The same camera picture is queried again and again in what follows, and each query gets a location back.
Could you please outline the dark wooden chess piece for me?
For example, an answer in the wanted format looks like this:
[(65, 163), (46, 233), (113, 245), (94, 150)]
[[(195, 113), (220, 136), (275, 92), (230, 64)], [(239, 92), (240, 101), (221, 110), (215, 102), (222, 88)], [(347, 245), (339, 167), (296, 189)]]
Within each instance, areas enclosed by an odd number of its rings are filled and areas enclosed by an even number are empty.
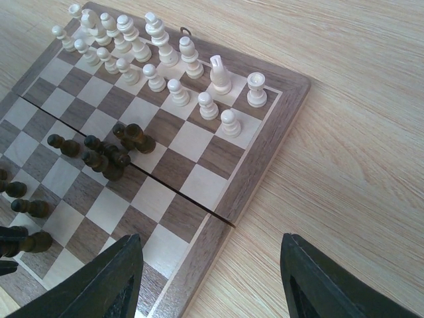
[(20, 252), (46, 252), (53, 239), (47, 232), (29, 234), (24, 226), (1, 226), (1, 257), (12, 258)]

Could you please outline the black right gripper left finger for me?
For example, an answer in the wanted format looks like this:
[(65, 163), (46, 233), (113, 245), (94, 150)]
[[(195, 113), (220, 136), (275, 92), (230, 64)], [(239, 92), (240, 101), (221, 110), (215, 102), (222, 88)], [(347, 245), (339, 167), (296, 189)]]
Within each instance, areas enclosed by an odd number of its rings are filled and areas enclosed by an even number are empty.
[(140, 236), (125, 235), (9, 317), (134, 317), (142, 270)]

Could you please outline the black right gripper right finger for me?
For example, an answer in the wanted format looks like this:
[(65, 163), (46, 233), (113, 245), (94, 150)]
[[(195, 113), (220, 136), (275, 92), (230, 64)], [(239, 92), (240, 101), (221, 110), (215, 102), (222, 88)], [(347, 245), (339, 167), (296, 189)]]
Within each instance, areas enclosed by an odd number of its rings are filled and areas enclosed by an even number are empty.
[(418, 317), (298, 234), (283, 235), (280, 272), (290, 317)]

